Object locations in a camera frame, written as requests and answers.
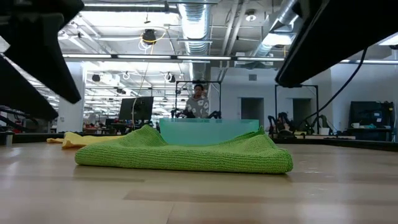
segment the silver duct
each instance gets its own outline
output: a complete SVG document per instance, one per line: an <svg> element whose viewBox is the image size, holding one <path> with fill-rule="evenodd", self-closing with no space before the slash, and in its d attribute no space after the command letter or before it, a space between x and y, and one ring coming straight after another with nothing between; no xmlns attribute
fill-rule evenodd
<svg viewBox="0 0 398 224"><path fill-rule="evenodd" d="M269 32L281 28L283 26L289 26L292 22L294 22L299 16L294 13L293 6L297 2L297 0L283 0L280 5L280 10L278 12L278 16L276 20L272 23L271 26L267 30L265 30L266 35L264 39L268 35ZM266 45L262 42L257 46L255 51L252 52L250 56L252 57L265 57L271 51L272 45Z"/></svg>
<svg viewBox="0 0 398 224"><path fill-rule="evenodd" d="M178 14L175 4L115 4L115 3L86 3L82 11L86 12L163 12Z"/></svg>
<svg viewBox="0 0 398 224"><path fill-rule="evenodd" d="M179 4L181 26L185 39L201 40L209 36L210 5L208 4ZM209 43L186 42L185 49L189 55L206 55ZM210 81L210 71L205 63L191 63L191 80Z"/></svg>

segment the gray shirt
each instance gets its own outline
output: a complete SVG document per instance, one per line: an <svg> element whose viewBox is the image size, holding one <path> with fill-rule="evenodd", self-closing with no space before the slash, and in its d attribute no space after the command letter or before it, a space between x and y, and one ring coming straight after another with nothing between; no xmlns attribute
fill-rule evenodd
<svg viewBox="0 0 398 224"><path fill-rule="evenodd" d="M207 118L209 116L209 100L204 96L198 99L191 97L188 99L185 109L192 111L196 118Z"/></svg>

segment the black cable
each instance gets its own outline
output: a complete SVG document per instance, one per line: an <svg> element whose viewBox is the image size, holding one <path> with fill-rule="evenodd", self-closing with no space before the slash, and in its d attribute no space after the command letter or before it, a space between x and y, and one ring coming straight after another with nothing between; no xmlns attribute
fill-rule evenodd
<svg viewBox="0 0 398 224"><path fill-rule="evenodd" d="M366 47L363 50L362 56L361 56L361 61L359 62L358 66L356 67L356 70L354 71L354 73L348 78L348 80L346 81L346 83L344 83L344 85L330 98L330 100L325 103L325 105L323 105L317 112L311 114L310 116L307 116L306 118L304 118L303 121L300 122L300 124L298 125L298 127L300 127L303 122L305 122L307 119L311 118L312 116L318 114L319 112L323 111L335 98L336 96L338 96L341 91L344 90L344 88L346 88L346 86L351 82L351 80L355 77L355 75L358 73L359 69L362 67L363 64L363 60L365 59L366 56L366 52L368 51L368 48Z"/></svg>

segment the wooden table surface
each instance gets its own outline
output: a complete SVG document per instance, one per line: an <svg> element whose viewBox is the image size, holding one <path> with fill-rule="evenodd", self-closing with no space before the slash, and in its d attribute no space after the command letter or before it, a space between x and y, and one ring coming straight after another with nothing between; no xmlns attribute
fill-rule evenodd
<svg viewBox="0 0 398 224"><path fill-rule="evenodd" d="M398 223L398 154L281 147L286 175L77 166L58 144L0 147L0 223Z"/></svg>

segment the exposed ductwork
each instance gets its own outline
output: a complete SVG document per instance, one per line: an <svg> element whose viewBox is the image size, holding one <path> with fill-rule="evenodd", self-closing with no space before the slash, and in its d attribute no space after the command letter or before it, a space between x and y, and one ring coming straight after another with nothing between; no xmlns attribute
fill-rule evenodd
<svg viewBox="0 0 398 224"><path fill-rule="evenodd" d="M280 5L280 10L277 13L277 17L275 19L272 16L268 16L266 23L263 29L264 31L264 40L257 46L257 48L251 53L252 57L265 57L271 51L271 48L275 46L272 44L272 38L274 34L271 32L276 32L278 29L283 29L283 27L287 27L284 29L285 31L292 31L292 26L294 21L299 17L293 11L293 6L297 3L297 0L283 0Z"/></svg>
<svg viewBox="0 0 398 224"><path fill-rule="evenodd" d="M210 32L210 5L208 4L179 4L181 25L184 39L207 39ZM189 55L206 55L209 50L208 42L186 42L185 48ZM210 70L205 63L191 63L191 80L210 81Z"/></svg>

